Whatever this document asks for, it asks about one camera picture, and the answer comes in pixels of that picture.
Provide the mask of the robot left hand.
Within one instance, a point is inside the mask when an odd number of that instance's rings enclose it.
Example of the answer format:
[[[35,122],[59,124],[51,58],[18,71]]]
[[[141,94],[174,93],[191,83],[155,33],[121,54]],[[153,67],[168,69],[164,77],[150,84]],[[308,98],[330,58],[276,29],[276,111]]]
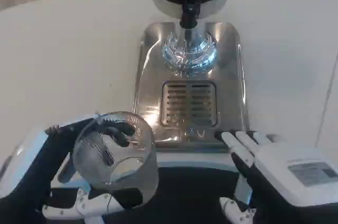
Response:
[[[91,116],[61,127],[38,130],[14,150],[1,169],[1,223],[46,223],[47,220],[103,223],[103,215],[143,203],[137,188],[110,193],[91,190],[86,182],[51,187],[78,134],[94,120]]]

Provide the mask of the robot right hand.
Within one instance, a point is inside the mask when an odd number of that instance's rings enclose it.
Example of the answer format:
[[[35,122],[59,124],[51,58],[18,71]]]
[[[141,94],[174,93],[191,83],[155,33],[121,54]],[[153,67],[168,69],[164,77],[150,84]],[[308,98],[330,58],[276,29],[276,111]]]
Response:
[[[258,131],[216,132],[253,204],[220,198],[230,223],[337,223],[337,165],[318,148]]]

